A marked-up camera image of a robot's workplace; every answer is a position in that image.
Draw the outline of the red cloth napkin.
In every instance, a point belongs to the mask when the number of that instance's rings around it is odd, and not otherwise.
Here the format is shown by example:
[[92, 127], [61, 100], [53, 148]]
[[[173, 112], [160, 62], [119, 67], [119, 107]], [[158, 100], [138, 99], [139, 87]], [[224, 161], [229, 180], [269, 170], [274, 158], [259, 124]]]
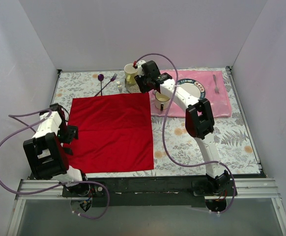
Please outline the red cloth napkin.
[[86, 174], [154, 168], [148, 93], [74, 98], [69, 125], [78, 139], [69, 145], [69, 165]]

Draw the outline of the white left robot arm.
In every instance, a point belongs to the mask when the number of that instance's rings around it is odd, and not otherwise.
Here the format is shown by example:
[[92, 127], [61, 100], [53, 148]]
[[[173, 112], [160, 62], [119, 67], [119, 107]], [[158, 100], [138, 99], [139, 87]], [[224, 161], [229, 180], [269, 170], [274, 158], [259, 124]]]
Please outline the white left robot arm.
[[50, 110], [39, 113], [42, 123], [23, 143], [31, 172], [35, 179], [65, 183], [70, 193], [84, 197], [90, 192], [90, 184], [85, 173], [69, 165], [68, 156], [73, 151], [63, 146], [78, 139], [78, 127], [67, 125], [66, 109], [60, 104], [50, 105]]

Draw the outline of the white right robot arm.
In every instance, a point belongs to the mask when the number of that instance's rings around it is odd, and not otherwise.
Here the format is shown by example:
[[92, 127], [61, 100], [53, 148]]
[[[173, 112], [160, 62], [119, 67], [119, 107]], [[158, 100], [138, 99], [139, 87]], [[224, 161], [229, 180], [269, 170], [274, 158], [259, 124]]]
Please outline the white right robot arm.
[[177, 76], [161, 73], [154, 61], [130, 64], [140, 92], [75, 98], [69, 125], [79, 130], [69, 162], [86, 173], [132, 172], [153, 168], [153, 135], [149, 92], [155, 90], [185, 112], [185, 128], [203, 156], [207, 186], [222, 194], [230, 172], [220, 164], [214, 142], [210, 102], [192, 96], [177, 83]]

